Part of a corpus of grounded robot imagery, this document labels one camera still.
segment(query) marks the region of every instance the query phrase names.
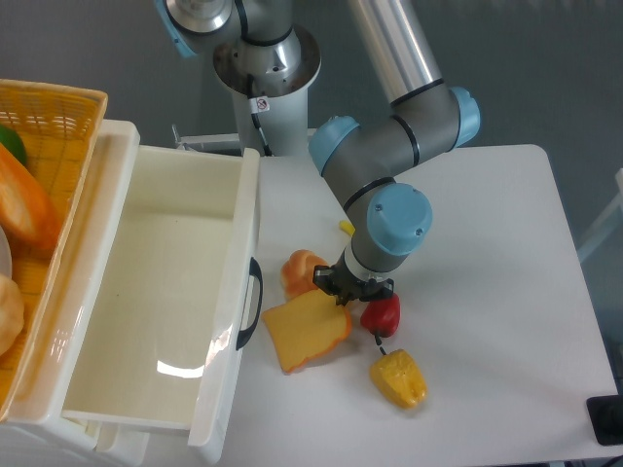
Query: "yellow bell pepper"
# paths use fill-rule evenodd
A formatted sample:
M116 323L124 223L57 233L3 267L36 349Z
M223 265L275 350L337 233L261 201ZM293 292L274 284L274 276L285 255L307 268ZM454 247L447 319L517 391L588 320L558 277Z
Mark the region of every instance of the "yellow bell pepper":
M405 350L384 355L370 367L370 378L389 402L402 409L426 398L426 381L416 361Z

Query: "wicker basket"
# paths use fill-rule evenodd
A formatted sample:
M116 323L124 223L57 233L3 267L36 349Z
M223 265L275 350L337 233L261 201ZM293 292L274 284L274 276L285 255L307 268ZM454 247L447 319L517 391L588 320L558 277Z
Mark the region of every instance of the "wicker basket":
M13 280L23 294L25 311L23 330L0 356L0 421L7 416L32 353L107 101L107 95L96 90L0 80L0 125L19 134L28 170L64 219L54 252L37 251L9 238Z

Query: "bin handle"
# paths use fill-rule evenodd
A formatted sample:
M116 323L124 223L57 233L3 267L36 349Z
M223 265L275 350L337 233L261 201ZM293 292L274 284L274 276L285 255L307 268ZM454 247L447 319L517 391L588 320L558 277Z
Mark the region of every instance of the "bin handle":
M260 269L260 265L255 258L251 258L251 263L249 265L249 275L255 277L260 283L260 297L257 301L257 310L255 311L255 318L253 319L253 323L251 323L248 328L240 329L240 331L238 332L238 339L236 340L236 350L240 350L246 345L247 342L249 342L249 339L251 339L255 328L257 328L257 323L260 320L262 296L264 295L264 280L262 279L262 270ZM251 293L250 297L247 297L246 299L252 300L252 298L253 294Z

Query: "yellow object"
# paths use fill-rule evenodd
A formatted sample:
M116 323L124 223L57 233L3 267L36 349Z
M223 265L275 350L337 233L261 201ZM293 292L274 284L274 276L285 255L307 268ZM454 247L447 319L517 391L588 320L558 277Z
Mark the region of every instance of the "yellow object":
M346 339L352 327L350 313L335 305L335 297L312 290L284 305L265 311L266 324L279 365L286 373L305 366Z
M23 299L18 285L0 274L0 355L6 352L23 328Z
M0 125L18 133L28 155L28 171L63 220L54 251L33 250L9 235L13 280L25 304L24 329L0 356L0 420L7 415L30 358L107 100L107 95L97 90L0 80Z
M426 398L426 381L416 361L405 350L384 355L370 367L370 378L389 402L402 409Z
M354 225L349 221L340 221L340 229L346 232L349 236L354 235Z

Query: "plastic food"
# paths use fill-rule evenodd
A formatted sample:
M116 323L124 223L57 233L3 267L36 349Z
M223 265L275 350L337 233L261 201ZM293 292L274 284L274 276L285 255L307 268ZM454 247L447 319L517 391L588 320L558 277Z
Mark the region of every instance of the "plastic food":
M400 324L400 299L397 294L385 300L370 302L361 314L361 326L373 335L389 338Z
M21 138L15 131L0 125L0 144L4 145L19 163L26 166L26 148L24 148Z
M18 285L0 274L0 355L9 350L23 328L23 298Z
M312 290L262 313L279 365L286 373L330 352L346 339L350 313L335 298Z
M370 378L389 402L402 409L426 398L426 381L416 361L405 350L384 355L370 367Z
M62 223L43 187L0 144L0 224L23 242L50 250Z
M313 268L318 265L329 266L310 250L297 250L290 255L281 268L281 285L286 300L318 289L313 283Z

